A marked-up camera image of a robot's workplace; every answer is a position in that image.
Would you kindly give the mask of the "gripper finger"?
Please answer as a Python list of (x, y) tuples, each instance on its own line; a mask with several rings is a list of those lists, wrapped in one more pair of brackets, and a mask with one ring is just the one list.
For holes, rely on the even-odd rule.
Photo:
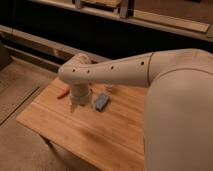
[(75, 111), (75, 105), (70, 105), (70, 112), (73, 113)]

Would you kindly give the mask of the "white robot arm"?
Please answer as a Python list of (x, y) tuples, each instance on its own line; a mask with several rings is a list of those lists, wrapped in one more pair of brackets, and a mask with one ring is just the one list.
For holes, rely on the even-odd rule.
[(145, 171), (213, 171), (213, 54), (201, 49), (145, 53), (92, 64), (85, 54), (59, 78), (84, 103), (89, 83), (146, 87)]

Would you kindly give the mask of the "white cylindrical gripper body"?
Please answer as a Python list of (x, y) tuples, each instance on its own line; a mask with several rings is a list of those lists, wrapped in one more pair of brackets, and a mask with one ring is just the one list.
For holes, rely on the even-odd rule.
[(75, 105), (87, 105), (91, 101), (91, 89), (87, 84), (71, 85), (70, 100)]

